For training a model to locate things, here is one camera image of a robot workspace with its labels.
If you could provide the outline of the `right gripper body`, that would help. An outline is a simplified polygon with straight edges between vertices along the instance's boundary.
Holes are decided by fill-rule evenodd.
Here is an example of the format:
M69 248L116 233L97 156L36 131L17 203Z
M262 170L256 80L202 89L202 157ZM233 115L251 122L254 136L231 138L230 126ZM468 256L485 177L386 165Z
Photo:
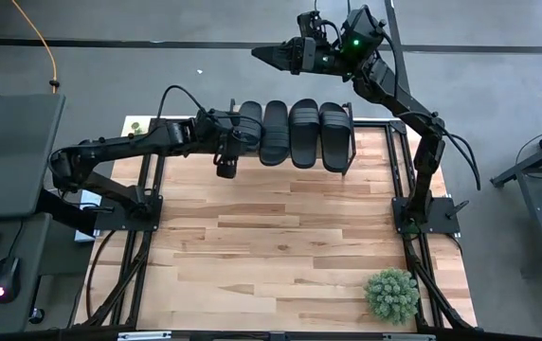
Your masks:
M302 61L303 39L316 41L316 62L312 71L305 73L338 74L338 55L342 47L342 37L337 25L322 19L317 10L303 12L297 17L301 42L297 44L297 58Z

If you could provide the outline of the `large green artificial plant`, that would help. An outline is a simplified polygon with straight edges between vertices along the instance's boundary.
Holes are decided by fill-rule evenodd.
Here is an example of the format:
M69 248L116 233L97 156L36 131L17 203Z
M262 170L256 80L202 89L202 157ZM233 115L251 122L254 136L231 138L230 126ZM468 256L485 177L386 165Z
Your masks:
M418 312L417 281L408 272L389 268L374 274L364 286L369 311L393 325L405 325Z

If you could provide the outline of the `black aluminium frame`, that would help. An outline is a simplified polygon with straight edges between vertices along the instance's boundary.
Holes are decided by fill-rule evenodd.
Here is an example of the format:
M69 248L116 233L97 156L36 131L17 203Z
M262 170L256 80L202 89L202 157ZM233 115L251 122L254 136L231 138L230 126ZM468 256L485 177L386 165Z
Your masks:
M139 307L141 330L389 332L365 285L406 265L391 199L408 193L405 154L418 137L362 119L346 174L244 157L232 180L208 155L166 161L163 207Z

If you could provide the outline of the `black computer mouse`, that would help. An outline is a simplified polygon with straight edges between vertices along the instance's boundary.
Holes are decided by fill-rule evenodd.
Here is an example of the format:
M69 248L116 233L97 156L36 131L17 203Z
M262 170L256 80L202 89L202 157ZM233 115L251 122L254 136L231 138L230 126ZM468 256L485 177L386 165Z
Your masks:
M0 260L0 304L12 302L21 290L20 259L8 256Z

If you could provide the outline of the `grey side table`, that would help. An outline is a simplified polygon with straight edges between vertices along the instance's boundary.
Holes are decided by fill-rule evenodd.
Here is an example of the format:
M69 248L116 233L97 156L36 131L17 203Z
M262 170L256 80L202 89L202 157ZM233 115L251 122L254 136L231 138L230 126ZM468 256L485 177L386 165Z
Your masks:
M0 96L0 219L35 212L65 96Z

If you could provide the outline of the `black rubber slide sandal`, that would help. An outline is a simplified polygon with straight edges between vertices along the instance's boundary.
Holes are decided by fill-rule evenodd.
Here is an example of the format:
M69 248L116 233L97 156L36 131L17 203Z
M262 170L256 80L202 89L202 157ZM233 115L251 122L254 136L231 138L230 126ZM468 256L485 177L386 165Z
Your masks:
M257 136L244 137L241 134L242 143L255 146L255 152L260 147L262 138L262 106L256 101L245 101L238 111L241 120L253 120L257 122Z
M316 144L319 134L319 113L313 99L296 102L288 117L290 154L293 165L309 169L316 163Z
M267 167L277 166L290 152L288 111L283 101L271 100L266 104L262 126L260 161Z
M349 161L350 117L340 105L324 102L319 107L319 122L324 168L330 172L342 172Z

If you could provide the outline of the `grey computer desk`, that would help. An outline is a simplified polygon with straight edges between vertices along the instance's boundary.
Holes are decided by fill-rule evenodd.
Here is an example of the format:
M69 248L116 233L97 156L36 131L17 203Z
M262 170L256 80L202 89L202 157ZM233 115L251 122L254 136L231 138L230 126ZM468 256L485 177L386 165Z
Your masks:
M0 260L20 259L21 290L0 304L0 334L62 329L75 316L91 242L77 242L76 231L46 214L0 221ZM28 318L34 308L45 311L41 324Z

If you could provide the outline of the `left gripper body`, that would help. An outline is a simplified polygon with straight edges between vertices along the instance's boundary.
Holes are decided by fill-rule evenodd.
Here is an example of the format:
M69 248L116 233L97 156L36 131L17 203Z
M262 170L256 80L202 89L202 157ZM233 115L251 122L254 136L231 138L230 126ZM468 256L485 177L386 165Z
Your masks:
M195 118L195 153L213 155L219 177L233 179L242 155L241 134L235 129L236 117L225 112L200 110Z

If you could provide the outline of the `wooden shelf with black legs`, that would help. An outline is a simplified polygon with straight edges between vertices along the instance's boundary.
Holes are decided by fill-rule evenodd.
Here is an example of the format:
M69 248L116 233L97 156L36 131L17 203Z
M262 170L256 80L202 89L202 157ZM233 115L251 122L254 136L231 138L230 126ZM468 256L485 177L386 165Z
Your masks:
M238 111L239 111L239 108L242 104L237 104L236 101L233 99L230 104L229 104L229 110L235 114L239 114ZM355 146L355 136L354 136L354 118L353 118L353 112L352 112L352 105L347 102L345 104L338 104L340 105L345 112L348 113L348 116L350 117L350 123L351 123L351 129L352 129L352 132L351 132L351 141L350 141L350 151L349 151L349 161L348 161L348 166L345 170L343 170L342 172L332 172L332 173L338 173L338 174L341 174L341 175L346 175L347 172L349 171L350 167L351 167L351 164L355 158L355 156L357 155L357 147ZM262 117L263 117L263 114L264 114L264 110L265 110L265 106L266 105L262 105ZM289 116L289 112L292 108L292 106L287 106L287 111L288 111L288 116ZM319 126L319 134L318 134L318 137L317 137L317 144L316 144L316 162L320 162L322 167L324 168L324 165L323 165L323 161L322 161L322 150L321 150L321 138L320 138L320 127L321 127L321 124ZM259 157L259 149L260 147L258 148L258 150L255 152L256 156ZM291 159L291 154L289 152L289 155L286 159L290 159L291 162L292 162L292 159Z

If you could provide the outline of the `silver metal bracket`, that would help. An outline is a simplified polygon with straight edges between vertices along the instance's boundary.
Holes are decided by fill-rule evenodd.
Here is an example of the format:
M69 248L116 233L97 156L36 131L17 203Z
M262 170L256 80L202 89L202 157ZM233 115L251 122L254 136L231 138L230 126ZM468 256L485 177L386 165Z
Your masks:
M170 341L170 331L120 332L117 341Z
M437 341L435 335L420 333L384 333L382 341Z

